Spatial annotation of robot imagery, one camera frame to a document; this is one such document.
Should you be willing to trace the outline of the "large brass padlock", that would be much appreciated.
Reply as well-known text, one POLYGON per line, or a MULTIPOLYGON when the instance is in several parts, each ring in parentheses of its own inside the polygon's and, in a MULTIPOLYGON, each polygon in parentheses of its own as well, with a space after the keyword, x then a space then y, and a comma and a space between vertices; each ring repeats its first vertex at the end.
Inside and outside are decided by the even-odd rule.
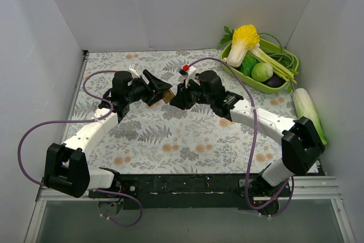
POLYGON ((175 97, 174 92, 171 89, 167 89, 162 94, 162 100, 165 104, 169 104, 170 101, 175 97))

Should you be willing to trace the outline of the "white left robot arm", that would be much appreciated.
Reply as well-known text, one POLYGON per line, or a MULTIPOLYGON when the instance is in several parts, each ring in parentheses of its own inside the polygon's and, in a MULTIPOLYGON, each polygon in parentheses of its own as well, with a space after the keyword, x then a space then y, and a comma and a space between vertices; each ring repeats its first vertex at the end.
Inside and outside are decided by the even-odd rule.
POLYGON ((46 187, 73 197, 81 197, 88 190, 101 189, 108 197, 116 197, 121 184, 115 180, 115 171, 91 168, 87 157, 116 127, 130 110, 130 104, 143 101, 148 106, 166 100, 171 91, 166 83, 144 70, 141 76, 135 71, 118 71, 112 86, 101 98, 90 122, 62 144, 52 144, 47 150, 43 183, 46 187))

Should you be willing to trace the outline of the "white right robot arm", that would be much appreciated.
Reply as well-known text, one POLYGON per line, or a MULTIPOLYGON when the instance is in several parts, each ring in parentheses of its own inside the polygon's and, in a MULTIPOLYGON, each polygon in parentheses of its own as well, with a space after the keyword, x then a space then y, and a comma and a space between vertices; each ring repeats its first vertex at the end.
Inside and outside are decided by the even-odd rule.
POLYGON ((209 105, 217 116, 257 128, 281 145, 281 159, 265 168, 257 179, 262 195, 272 195, 278 184, 291 176, 305 175, 323 154, 324 144, 307 115, 294 120, 254 108, 242 96, 226 91, 214 71, 196 73, 195 67, 186 65, 179 72, 185 79, 177 86, 177 94, 170 105, 182 110, 194 104, 209 105))

